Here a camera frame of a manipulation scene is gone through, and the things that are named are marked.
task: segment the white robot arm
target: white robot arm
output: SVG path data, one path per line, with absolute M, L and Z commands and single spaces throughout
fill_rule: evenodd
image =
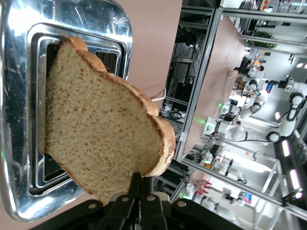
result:
M 269 98 L 268 93 L 265 90 L 256 90 L 255 93 L 257 97 L 254 101 L 254 104 L 249 107 L 243 107 L 241 110 L 240 115 L 242 119 L 246 119 L 252 114 L 258 112 Z
M 245 131 L 242 126 L 235 126 L 228 130 L 230 137 L 227 137 L 233 141 L 258 141 L 263 145 L 267 145 L 269 142 L 266 139 L 266 135 L 256 131 Z
M 289 97 L 289 102 L 291 103 L 290 110 L 282 117 L 278 128 L 268 130 L 267 140 L 278 141 L 280 137 L 287 137 L 293 132 L 296 117 L 306 100 L 307 84 L 295 82 L 291 79 L 288 81 L 285 91 L 292 92 Z

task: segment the bread slice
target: bread slice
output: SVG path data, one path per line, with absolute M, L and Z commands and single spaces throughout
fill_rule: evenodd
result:
M 128 190 L 134 172 L 160 175 L 172 160 L 175 134 L 155 103 L 108 73 L 80 38 L 60 46 L 46 109 L 46 152 L 103 204 Z

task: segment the cable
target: cable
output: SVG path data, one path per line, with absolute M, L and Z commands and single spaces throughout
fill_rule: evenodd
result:
M 186 51 L 186 56 L 188 56 L 190 54 L 190 50 L 192 49 L 192 47 L 190 46 L 187 51 Z
M 199 65 L 199 62 L 200 62 L 199 54 L 201 52 L 201 47 L 203 46 L 203 38 L 200 39 L 199 44 L 200 45 L 199 45 L 199 48 L 196 50 L 195 58 L 194 58 L 193 62 L 191 63 L 192 68 L 191 68 L 191 72 L 189 73 L 190 75 L 192 74 L 192 71 L 194 72 L 194 74 L 196 74 L 196 67 Z
M 175 46 L 174 59 L 173 59 L 173 61 L 177 59 L 176 50 L 177 50 L 178 44 L 179 44 L 179 43 L 177 43 L 176 46 Z
M 182 52 L 182 54 L 178 55 L 177 58 L 184 54 L 185 48 L 186 48 L 186 45 L 184 44 L 184 46 L 183 46 L 183 52 Z
M 230 140 L 230 139 L 225 139 L 225 138 L 216 138 L 216 137 L 212 137 L 212 139 L 216 139 L 216 140 L 228 140 L 228 141 L 233 141 L 233 142 L 245 142 L 245 141 L 257 141 L 257 142 L 269 142 L 269 143 L 274 143 L 274 141 L 265 141 L 265 140 L 253 140 L 253 139 L 247 139 L 247 140 Z
M 174 119 L 174 120 L 179 120 L 179 119 L 182 118 L 182 114 L 179 113 L 179 111 L 176 111 L 176 110 L 171 111 L 171 112 L 169 113 L 169 116 L 170 116 L 172 119 Z

